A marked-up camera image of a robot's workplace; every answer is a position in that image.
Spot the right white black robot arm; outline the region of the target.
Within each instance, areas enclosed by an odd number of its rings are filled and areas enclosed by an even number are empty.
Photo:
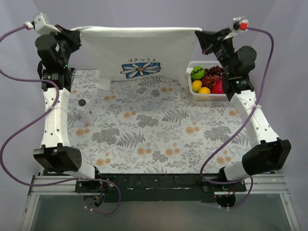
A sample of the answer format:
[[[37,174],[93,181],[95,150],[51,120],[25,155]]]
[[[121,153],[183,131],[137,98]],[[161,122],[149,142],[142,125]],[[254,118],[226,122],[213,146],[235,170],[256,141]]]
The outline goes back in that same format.
[[[221,168],[212,180],[203,178],[209,184],[229,191],[245,178],[280,170],[290,153],[291,144],[289,140],[282,140],[273,130],[259,105],[262,94],[255,93],[249,78],[249,72],[255,68],[256,51],[250,46],[243,46],[236,51],[232,42],[235,33],[229,28],[218,32],[202,30],[195,34],[203,54],[213,53],[225,70],[223,91],[243,121],[241,127],[215,150],[211,157],[221,151],[243,129],[246,129],[250,139],[251,150],[242,156],[241,161]]]

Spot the white daisy print t-shirt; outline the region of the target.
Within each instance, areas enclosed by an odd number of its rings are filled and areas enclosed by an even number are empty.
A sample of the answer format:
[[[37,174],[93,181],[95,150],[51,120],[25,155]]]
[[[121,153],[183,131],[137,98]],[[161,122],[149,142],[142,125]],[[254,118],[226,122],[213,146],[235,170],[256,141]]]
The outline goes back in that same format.
[[[76,27],[81,49],[98,69],[102,90],[113,81],[163,75],[188,86],[186,70],[199,27]]]

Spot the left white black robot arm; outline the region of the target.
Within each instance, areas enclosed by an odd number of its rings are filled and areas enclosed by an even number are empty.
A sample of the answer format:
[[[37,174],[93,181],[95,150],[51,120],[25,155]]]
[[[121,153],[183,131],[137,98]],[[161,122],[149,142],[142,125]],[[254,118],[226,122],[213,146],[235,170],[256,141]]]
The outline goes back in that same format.
[[[41,145],[34,150],[34,158],[48,172],[88,178],[86,187],[98,192],[103,184],[95,176],[96,168],[82,159],[79,149],[71,147],[67,132],[67,108],[75,71],[68,63],[71,54],[81,46],[80,32],[49,24],[36,25],[35,31],[39,34],[35,46],[41,58],[38,74],[47,115]]]

